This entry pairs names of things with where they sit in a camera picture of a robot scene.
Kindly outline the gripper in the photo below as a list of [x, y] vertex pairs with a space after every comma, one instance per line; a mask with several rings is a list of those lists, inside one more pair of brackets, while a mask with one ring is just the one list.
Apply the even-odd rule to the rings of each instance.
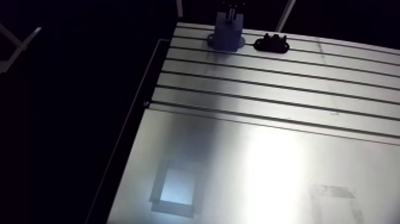
[[245, 0], [223, 0], [222, 4], [225, 7], [229, 8], [237, 8], [237, 7], [243, 7], [246, 5]]

